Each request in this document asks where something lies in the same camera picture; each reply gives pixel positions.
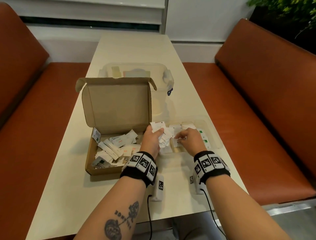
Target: white table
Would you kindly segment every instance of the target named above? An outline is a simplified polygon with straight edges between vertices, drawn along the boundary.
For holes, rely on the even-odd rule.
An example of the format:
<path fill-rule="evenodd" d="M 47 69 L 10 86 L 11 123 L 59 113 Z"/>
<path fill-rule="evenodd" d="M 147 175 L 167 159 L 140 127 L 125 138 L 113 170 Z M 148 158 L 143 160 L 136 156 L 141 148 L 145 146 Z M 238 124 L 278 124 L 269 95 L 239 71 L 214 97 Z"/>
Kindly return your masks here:
<path fill-rule="evenodd" d="M 98 77 L 99 70 L 110 62 L 162 63 L 174 77 L 174 91 L 167 97 L 170 118 L 208 114 L 171 41 L 166 35 L 145 32 L 107 31 L 101 38 L 87 77 Z M 84 170 L 92 129 L 85 122 L 81 94 L 79 95 L 54 165 L 37 207 L 27 240 L 40 240 L 75 234 L 91 211 L 117 180 L 90 180 Z M 231 177 L 245 191 L 225 147 L 217 153 L 231 169 Z M 164 201 L 151 202 L 152 220 L 170 218 L 209 210 L 204 195 L 193 195 L 189 176 L 193 160 L 187 153 L 173 159 L 159 160 L 165 178 Z M 143 205 L 138 222 L 148 221 Z"/>

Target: cardboard box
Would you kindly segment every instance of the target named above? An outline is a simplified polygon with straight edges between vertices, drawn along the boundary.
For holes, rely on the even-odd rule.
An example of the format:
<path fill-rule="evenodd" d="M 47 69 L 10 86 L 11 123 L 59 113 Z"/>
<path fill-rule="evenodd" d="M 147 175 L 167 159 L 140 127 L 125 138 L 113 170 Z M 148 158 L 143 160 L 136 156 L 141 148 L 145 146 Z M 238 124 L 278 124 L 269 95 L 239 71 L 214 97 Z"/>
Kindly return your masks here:
<path fill-rule="evenodd" d="M 150 85 L 156 90 L 151 78 L 80 78 L 76 91 L 82 89 L 82 104 L 87 125 L 101 133 L 101 141 L 128 133 L 138 134 L 138 144 L 151 122 Z M 119 173 L 121 167 L 95 169 L 91 163 L 98 150 L 91 138 L 85 169 L 90 175 Z"/>

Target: orange bench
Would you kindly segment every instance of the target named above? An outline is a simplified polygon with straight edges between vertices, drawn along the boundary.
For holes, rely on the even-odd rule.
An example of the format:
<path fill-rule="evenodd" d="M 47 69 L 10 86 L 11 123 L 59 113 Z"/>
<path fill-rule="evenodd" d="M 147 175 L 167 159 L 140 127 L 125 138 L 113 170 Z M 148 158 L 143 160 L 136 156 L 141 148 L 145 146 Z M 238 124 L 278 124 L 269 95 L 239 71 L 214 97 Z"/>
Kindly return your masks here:
<path fill-rule="evenodd" d="M 0 239 L 25 239 L 90 63 L 49 63 L 0 3 Z"/>
<path fill-rule="evenodd" d="M 183 65 L 249 194 L 314 197 L 316 56 L 241 19 L 215 61 Z"/>

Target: tattoo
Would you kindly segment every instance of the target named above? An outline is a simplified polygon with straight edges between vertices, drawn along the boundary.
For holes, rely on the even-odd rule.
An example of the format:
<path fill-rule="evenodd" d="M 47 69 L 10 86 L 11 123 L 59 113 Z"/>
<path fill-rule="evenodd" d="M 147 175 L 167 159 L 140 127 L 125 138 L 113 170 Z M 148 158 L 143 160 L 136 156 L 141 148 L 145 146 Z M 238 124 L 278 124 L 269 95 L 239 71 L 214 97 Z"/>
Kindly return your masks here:
<path fill-rule="evenodd" d="M 105 235 L 110 240 L 121 240 L 122 239 L 122 233 L 120 225 L 126 222 L 126 225 L 128 229 L 130 230 L 132 228 L 130 221 L 133 223 L 134 219 L 137 217 L 138 209 L 139 209 L 139 202 L 134 202 L 133 205 L 130 205 L 128 208 L 130 211 L 128 213 L 128 217 L 126 218 L 122 213 L 119 211 L 115 211 L 115 215 L 118 216 L 118 220 L 110 219 L 107 220 L 104 227 Z"/>

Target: left hand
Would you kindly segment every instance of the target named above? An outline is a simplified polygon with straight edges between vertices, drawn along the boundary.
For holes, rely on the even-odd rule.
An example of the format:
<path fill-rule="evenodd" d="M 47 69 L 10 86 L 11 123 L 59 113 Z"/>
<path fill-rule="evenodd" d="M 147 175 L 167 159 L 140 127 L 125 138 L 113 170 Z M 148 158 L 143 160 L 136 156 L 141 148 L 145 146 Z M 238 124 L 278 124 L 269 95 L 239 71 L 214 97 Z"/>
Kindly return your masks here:
<path fill-rule="evenodd" d="M 153 129 L 151 128 L 151 126 L 148 125 L 144 133 L 142 145 L 139 151 L 148 152 L 150 155 L 152 155 L 154 159 L 156 159 L 158 152 L 160 150 L 158 137 L 160 137 L 163 134 L 164 129 L 160 128 L 158 131 L 154 133 L 152 132 L 152 130 Z"/>

